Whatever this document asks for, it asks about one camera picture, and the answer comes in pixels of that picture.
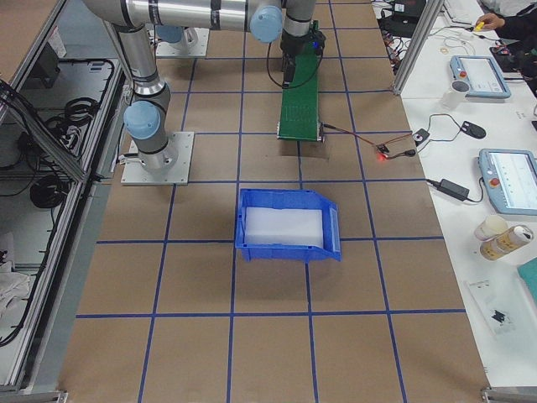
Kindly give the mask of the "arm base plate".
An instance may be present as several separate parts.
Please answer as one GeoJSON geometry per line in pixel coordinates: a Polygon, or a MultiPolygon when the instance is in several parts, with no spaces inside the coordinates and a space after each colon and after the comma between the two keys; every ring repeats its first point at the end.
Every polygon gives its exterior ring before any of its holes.
{"type": "Polygon", "coordinates": [[[209,29],[157,25],[155,33],[158,59],[206,57],[209,29]]]}
{"type": "Polygon", "coordinates": [[[130,186],[181,185],[189,182],[190,162],[194,146],[193,132],[170,132],[168,144],[157,154],[144,154],[132,140],[129,153],[123,157],[121,182],[130,186]]]}

